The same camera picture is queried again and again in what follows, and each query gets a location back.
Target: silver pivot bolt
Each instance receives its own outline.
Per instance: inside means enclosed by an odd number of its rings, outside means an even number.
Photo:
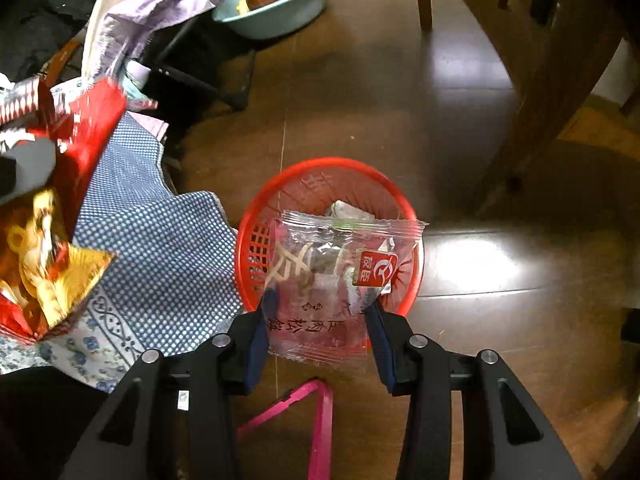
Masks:
[[[493,350],[482,350],[480,357],[488,365],[495,365],[498,362],[498,354]]]
[[[414,348],[424,348],[429,340],[422,334],[413,334],[409,338],[409,344]]]
[[[212,339],[213,346],[224,348],[231,343],[231,338],[227,334],[216,334]]]
[[[148,365],[158,361],[159,357],[160,357],[160,352],[158,350],[153,350],[153,349],[152,350],[146,350],[142,354],[142,360]]]

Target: plastic wrapper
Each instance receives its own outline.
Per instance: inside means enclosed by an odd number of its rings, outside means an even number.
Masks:
[[[284,211],[271,225],[263,306],[273,350],[338,364],[367,352],[362,315],[418,243],[425,224]]]
[[[113,258],[68,242],[52,189],[0,208],[0,330],[41,339],[80,305]]]

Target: blue floral fabric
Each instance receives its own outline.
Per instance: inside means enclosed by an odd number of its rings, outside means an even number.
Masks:
[[[69,334],[30,347],[0,336],[0,372],[51,364],[111,391],[146,348],[191,351],[240,313],[235,232],[213,193],[169,192],[161,157],[162,145],[125,114],[94,173],[74,237],[74,244],[116,259]]]

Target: basket rim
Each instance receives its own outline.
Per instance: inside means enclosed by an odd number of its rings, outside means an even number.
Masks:
[[[238,293],[240,294],[242,303],[244,304],[245,309],[247,309],[249,312],[253,312],[257,308],[257,305],[253,304],[252,298],[249,296],[246,288],[244,287],[244,280],[242,278],[241,272],[241,252],[245,240],[248,236],[251,235],[249,228],[252,227],[255,220],[257,219],[258,214],[268,204],[270,198],[274,195],[274,193],[282,188],[283,184],[294,177],[300,176],[304,173],[308,173],[309,170],[320,167],[347,168],[349,170],[356,170],[367,175],[368,177],[377,181],[379,184],[385,187],[385,189],[388,190],[389,193],[391,193],[392,197],[398,203],[399,208],[402,210],[402,214],[404,215],[405,219],[417,220],[414,208],[411,206],[404,194],[400,191],[399,187],[391,182],[383,173],[378,171],[376,168],[365,164],[364,162],[353,160],[352,158],[343,158],[340,156],[324,156],[320,158],[303,160],[302,162],[298,162],[297,164],[289,166],[288,168],[280,171],[279,174],[271,178],[254,196],[254,198],[251,200],[251,202],[249,202],[249,205],[244,211],[244,214],[242,215],[242,219],[240,221],[240,225],[238,226],[238,236],[236,237],[236,246],[234,249],[234,275],[236,277],[236,286],[238,287]],[[418,250],[420,250],[421,246],[421,244],[417,244],[414,248],[411,281],[409,282],[406,294],[404,295],[404,298],[402,298],[402,302],[398,307],[398,314],[400,314],[401,316],[406,316],[406,314],[414,304],[415,298],[418,296],[418,290],[420,289],[420,283],[422,282],[422,272],[424,270],[424,268],[421,268],[421,258],[418,254]]]

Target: pink strap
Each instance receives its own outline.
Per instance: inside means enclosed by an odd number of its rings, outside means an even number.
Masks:
[[[331,428],[334,416],[334,394],[331,388],[319,379],[311,379],[289,392],[273,406],[243,424],[236,432],[238,440],[251,430],[285,411],[289,406],[318,391],[314,434],[309,454],[308,480],[329,480],[331,471]]]

